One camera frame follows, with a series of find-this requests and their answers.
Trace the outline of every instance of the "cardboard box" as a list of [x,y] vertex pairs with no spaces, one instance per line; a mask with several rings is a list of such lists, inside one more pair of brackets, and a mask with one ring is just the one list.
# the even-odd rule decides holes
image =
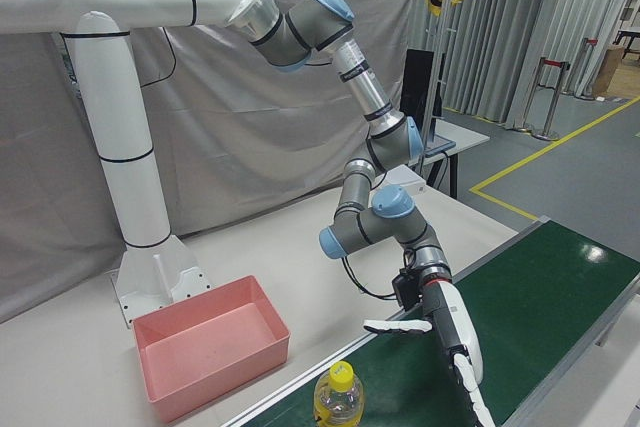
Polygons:
[[616,70],[620,66],[623,55],[624,46],[609,46],[607,52],[604,55],[604,60],[602,61],[602,65],[600,66],[600,70],[598,71],[596,80],[593,83],[592,93],[594,97],[604,94],[607,89],[609,89],[611,79],[613,79],[613,74],[616,73]]

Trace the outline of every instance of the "pink plastic bin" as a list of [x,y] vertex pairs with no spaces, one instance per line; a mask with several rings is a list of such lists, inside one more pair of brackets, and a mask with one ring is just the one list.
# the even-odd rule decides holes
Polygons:
[[164,422],[287,360],[289,330],[253,276],[138,317],[133,331]]

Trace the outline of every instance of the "blue joint cap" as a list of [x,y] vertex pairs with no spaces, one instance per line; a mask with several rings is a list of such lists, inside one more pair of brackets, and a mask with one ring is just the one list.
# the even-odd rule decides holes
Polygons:
[[409,156],[411,162],[417,162],[424,150],[420,131],[413,117],[407,117],[407,134],[409,135]]
[[305,56],[304,59],[296,62],[295,64],[291,64],[291,65],[274,65],[274,67],[276,69],[278,69],[280,72],[295,72],[296,70],[301,69],[302,67],[304,67],[304,64],[307,63],[307,60],[309,60],[309,58],[311,57],[311,51],[309,51],[309,53]]
[[347,256],[342,245],[340,245],[336,236],[333,235],[331,227],[325,227],[320,231],[319,240],[322,251],[330,259],[341,259]]
[[331,12],[333,12],[336,15],[339,15],[340,17],[342,17],[344,20],[348,22],[351,22],[355,18],[353,11],[344,0],[317,0],[317,1],[320,2],[322,5],[324,5]]
[[416,203],[404,188],[399,185],[387,185],[373,196],[371,207],[378,217],[399,219],[413,212]]

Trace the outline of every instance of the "yellow bottle cap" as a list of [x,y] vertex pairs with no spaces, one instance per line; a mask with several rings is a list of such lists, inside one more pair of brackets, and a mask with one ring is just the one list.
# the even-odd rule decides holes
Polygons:
[[329,369],[329,386],[336,392],[346,392],[353,387],[353,367],[341,360]]

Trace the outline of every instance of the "white pipe structure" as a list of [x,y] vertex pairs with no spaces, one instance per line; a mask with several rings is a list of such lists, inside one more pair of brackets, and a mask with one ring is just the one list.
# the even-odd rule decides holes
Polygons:
[[171,234],[129,30],[229,26],[258,1],[0,0],[1,34],[60,32],[69,46],[127,245],[115,282],[127,324],[211,286]]

